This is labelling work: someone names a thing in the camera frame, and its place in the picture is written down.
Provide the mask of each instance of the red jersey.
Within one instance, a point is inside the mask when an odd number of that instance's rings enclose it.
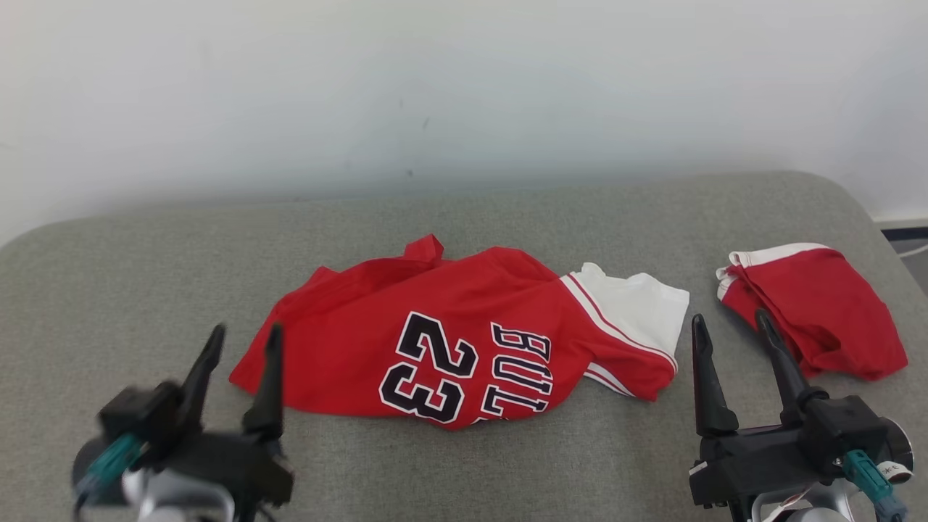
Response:
[[[277,303],[229,381],[257,391],[274,323],[284,404],[318,413],[459,429],[553,408],[584,376],[655,400],[677,373],[686,291],[592,263],[559,277],[511,248],[458,261],[442,251],[430,235],[401,257],[318,269]]]

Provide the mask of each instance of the teal connector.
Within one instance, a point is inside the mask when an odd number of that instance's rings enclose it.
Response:
[[[142,456],[142,441],[134,435],[125,434],[117,438],[87,468],[84,478],[75,487],[78,499],[93,503],[95,497],[118,480]]]
[[[909,509],[893,494],[893,485],[861,450],[851,450],[842,463],[844,475],[873,502],[879,522],[903,522]]]

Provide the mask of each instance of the white wall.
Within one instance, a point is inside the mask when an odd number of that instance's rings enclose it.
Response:
[[[0,243],[162,201],[774,168],[928,215],[926,50],[917,0],[5,0]]]

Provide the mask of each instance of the floor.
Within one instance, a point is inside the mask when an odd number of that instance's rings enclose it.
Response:
[[[928,238],[889,241],[889,244],[893,245],[902,263],[928,294]]]

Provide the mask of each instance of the red garment with white trim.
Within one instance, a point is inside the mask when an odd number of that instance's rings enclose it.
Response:
[[[442,259],[433,236],[401,257],[320,268],[271,311],[229,381],[257,391],[264,343],[284,331],[284,404],[418,416],[447,429],[549,410],[586,376],[657,399],[690,295],[586,263],[558,277],[520,250]]]
[[[767,309],[806,376],[875,381],[909,364],[886,304],[840,252],[793,243],[728,259],[715,273],[718,299],[755,329],[754,312]]]

